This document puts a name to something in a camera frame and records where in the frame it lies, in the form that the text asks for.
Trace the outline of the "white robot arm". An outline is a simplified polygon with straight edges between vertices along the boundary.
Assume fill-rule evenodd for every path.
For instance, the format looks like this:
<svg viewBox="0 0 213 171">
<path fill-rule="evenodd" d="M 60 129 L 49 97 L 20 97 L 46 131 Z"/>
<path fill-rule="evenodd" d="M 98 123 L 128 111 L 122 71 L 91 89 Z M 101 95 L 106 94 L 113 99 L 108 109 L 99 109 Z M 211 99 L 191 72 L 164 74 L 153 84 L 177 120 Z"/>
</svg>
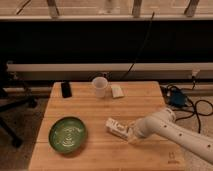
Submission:
<svg viewBox="0 0 213 171">
<path fill-rule="evenodd" d="M 176 125 L 175 119 L 175 113 L 169 108 L 136 119 L 128 130 L 128 140 L 157 134 L 213 164 L 213 139 Z"/>
</svg>

